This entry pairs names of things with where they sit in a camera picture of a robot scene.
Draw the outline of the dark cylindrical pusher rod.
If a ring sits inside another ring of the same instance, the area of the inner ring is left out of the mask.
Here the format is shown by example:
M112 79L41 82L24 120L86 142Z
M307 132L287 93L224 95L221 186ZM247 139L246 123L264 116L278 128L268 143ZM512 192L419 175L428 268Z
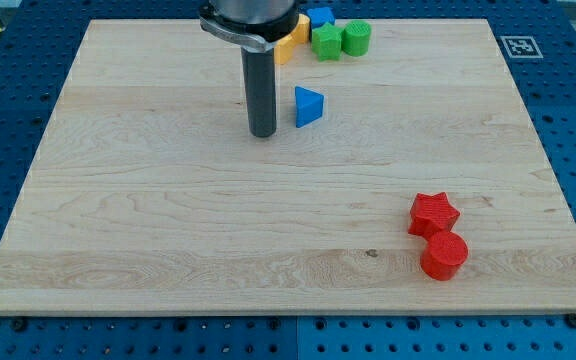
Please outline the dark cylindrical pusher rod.
M241 58L250 133L270 137L277 128L274 51L242 48Z

